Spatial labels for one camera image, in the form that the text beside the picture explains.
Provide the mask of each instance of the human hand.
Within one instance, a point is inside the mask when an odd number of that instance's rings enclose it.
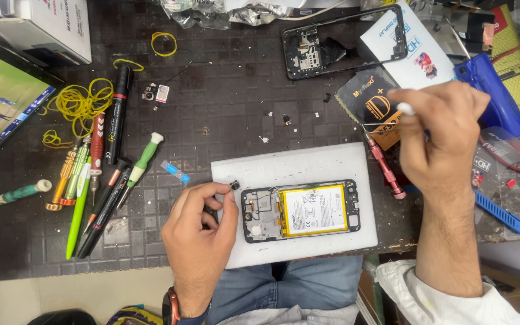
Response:
[[[212,196],[224,195],[220,203]],[[204,204],[223,209],[220,225]],[[238,207],[227,184],[206,183],[184,189],[162,227],[162,239],[174,273],[180,317],[198,317],[210,304],[216,283],[236,240]],[[204,230],[203,224],[210,230]]]
[[[477,120],[490,96],[450,81],[421,90],[391,90],[388,98],[408,103],[416,112],[402,115],[399,122],[401,167],[425,201],[439,206],[455,199],[474,202],[469,177],[480,132]]]

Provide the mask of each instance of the finger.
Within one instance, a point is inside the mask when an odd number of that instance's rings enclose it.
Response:
[[[194,226],[201,225],[198,216],[204,209],[204,200],[212,197],[214,194],[226,194],[230,189],[228,184],[216,182],[206,183],[199,188],[194,188],[188,193],[184,201],[184,207],[182,207],[182,213],[180,214],[181,218],[178,219],[178,222],[185,221]]]
[[[218,227],[215,240],[225,249],[232,249],[236,241],[236,228],[238,226],[238,206],[235,202],[234,192],[230,191],[224,196],[224,207],[222,209],[222,220]]]
[[[468,83],[452,80],[423,88],[420,91],[441,98],[455,114],[466,116],[473,113],[473,95],[469,92],[470,89],[472,88]]]
[[[220,210],[222,208],[222,203],[220,203],[214,197],[208,197],[204,199],[204,204],[211,207],[214,210]]]
[[[489,102],[491,101],[491,96],[488,94],[478,91],[475,88],[470,89],[470,93],[473,96],[473,103],[474,103],[474,110],[473,110],[473,116],[475,119],[479,119],[483,112],[485,112],[485,109],[487,108],[487,105],[489,105]]]
[[[448,124],[454,114],[445,101],[429,92],[404,89],[391,90],[388,98],[397,102],[410,104],[422,124],[430,130],[433,142],[440,142],[448,136]]]
[[[425,132],[419,117],[401,116],[399,133],[401,134],[401,166],[404,173],[407,174],[407,170],[425,171],[428,166]]]
[[[202,211],[202,224],[208,225],[208,227],[210,227],[212,230],[218,229],[218,223],[216,222],[216,219],[214,219],[214,217],[206,211]]]
[[[184,207],[186,198],[188,198],[190,191],[192,191],[195,188],[202,187],[204,185],[206,185],[206,183],[184,188],[184,190],[182,191],[182,193],[180,194],[180,196],[177,198],[176,202],[172,206],[172,210],[170,211],[170,218],[168,219],[168,222],[177,223],[178,219],[180,218],[182,208]]]

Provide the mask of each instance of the jeans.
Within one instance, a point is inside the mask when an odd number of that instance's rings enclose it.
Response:
[[[355,303],[362,256],[290,261],[282,280],[270,264],[224,270],[212,297],[206,325],[264,308],[339,309]]]

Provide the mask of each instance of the battery label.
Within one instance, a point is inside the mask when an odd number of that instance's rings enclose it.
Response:
[[[326,233],[347,229],[342,185],[284,193],[288,233]]]

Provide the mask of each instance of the tablet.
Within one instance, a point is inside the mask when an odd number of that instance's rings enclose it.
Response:
[[[0,45],[0,147],[63,81]]]

